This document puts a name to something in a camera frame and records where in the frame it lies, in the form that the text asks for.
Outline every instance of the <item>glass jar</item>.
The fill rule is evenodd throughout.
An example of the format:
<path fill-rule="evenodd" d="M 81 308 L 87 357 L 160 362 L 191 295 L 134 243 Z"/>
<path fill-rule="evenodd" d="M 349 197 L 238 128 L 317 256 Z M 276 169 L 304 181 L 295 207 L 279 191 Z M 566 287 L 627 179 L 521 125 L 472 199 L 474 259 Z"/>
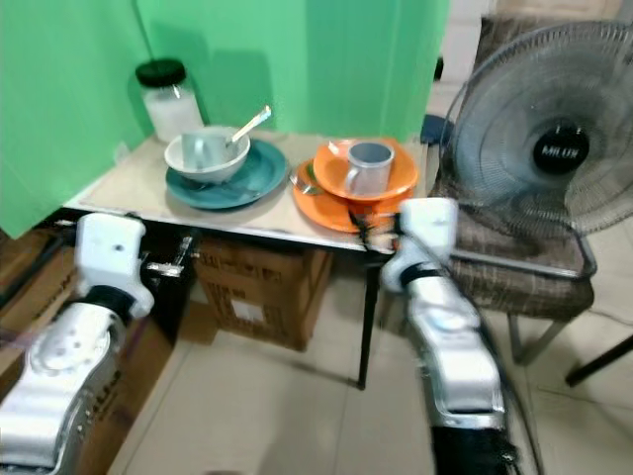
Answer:
<path fill-rule="evenodd" d="M 177 59 L 155 59 L 136 68 L 143 102 L 159 140 L 169 143 L 185 132 L 203 127 L 198 102 Z"/>

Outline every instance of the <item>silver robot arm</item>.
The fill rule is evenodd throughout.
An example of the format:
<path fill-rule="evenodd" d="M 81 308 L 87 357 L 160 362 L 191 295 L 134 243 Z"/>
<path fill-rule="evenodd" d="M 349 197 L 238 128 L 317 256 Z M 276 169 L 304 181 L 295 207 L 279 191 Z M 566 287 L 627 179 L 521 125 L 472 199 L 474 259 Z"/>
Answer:
<path fill-rule="evenodd" d="M 496 361 L 482 339 L 477 310 L 442 272 L 455 244 L 457 204 L 408 200 L 401 211 L 399 249 L 382 279 L 391 291 L 408 295 L 436 473 L 510 473 L 513 447 Z"/>
<path fill-rule="evenodd" d="M 134 219 L 92 214 L 80 220 L 80 300 L 36 338 L 0 405 L 2 475 L 74 472 L 95 395 L 116 372 L 126 324 L 153 305 L 139 276 L 144 233 Z"/>

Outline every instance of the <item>teal plate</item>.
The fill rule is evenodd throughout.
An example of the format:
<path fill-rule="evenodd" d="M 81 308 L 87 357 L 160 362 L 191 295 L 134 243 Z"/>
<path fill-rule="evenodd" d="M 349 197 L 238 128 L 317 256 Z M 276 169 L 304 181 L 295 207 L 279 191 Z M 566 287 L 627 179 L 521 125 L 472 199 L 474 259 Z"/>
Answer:
<path fill-rule="evenodd" d="M 257 201 L 279 186 L 286 176 L 286 158 L 268 142 L 251 139 L 246 162 L 228 181 L 227 186 L 210 185 L 197 189 L 197 184 L 169 168 L 165 179 L 167 189 L 192 208 L 224 210 Z M 254 195 L 240 189 L 257 191 Z"/>

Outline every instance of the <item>orange saucer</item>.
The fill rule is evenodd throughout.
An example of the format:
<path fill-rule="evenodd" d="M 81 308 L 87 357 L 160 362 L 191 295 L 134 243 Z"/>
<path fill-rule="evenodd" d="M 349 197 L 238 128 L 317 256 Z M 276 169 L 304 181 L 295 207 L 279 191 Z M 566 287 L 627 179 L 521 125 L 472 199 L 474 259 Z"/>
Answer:
<path fill-rule="evenodd" d="M 345 189 L 345 177 L 349 171 L 347 162 L 347 146 L 321 146 L 315 156 L 315 176 L 318 184 L 328 193 L 339 198 L 357 202 L 369 203 L 397 198 L 406 193 L 417 183 L 419 170 L 410 155 L 395 139 L 381 139 L 381 142 L 394 148 L 396 156 L 392 163 L 387 191 L 380 195 L 353 195 Z"/>
<path fill-rule="evenodd" d="M 306 183 L 319 186 L 308 174 L 307 168 L 312 160 L 305 161 L 297 168 L 297 174 Z M 297 207 L 311 220 L 325 228 L 344 233 L 358 233 L 358 229 L 349 221 L 350 207 L 356 213 L 364 214 L 393 214 L 400 208 L 400 203 L 406 198 L 412 196 L 409 190 L 405 194 L 401 194 L 397 198 L 386 200 L 373 204 L 352 203 L 347 200 L 340 199 L 329 193 L 323 192 L 319 195 L 305 195 L 299 189 L 293 187 L 293 196 Z M 386 225 L 391 218 L 387 216 L 376 216 L 370 220 L 373 227 Z"/>

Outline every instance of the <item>stacked plates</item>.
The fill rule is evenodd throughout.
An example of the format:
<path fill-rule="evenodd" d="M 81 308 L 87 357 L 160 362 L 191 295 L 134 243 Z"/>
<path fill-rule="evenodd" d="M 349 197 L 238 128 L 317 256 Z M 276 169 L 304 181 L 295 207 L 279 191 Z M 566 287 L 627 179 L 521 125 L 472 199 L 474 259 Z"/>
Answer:
<path fill-rule="evenodd" d="M 167 170 L 166 181 L 169 192 L 189 206 L 224 210 L 257 201 L 277 188 L 285 176 L 283 153 L 268 142 L 253 139 L 244 164 L 224 183 L 197 183 L 173 168 Z"/>
<path fill-rule="evenodd" d="M 382 142 L 395 152 L 387 190 L 380 195 L 358 196 L 345 189 L 349 169 L 347 147 L 323 145 L 315 158 L 297 168 L 301 181 L 318 187 L 318 194 L 304 194 L 295 186 L 293 196 L 297 207 L 315 223 L 335 231 L 357 233 L 349 220 L 349 211 L 366 216 L 373 227 L 389 222 L 399 210 L 401 201 L 413 196 L 419 170 L 408 153 L 393 139 Z"/>

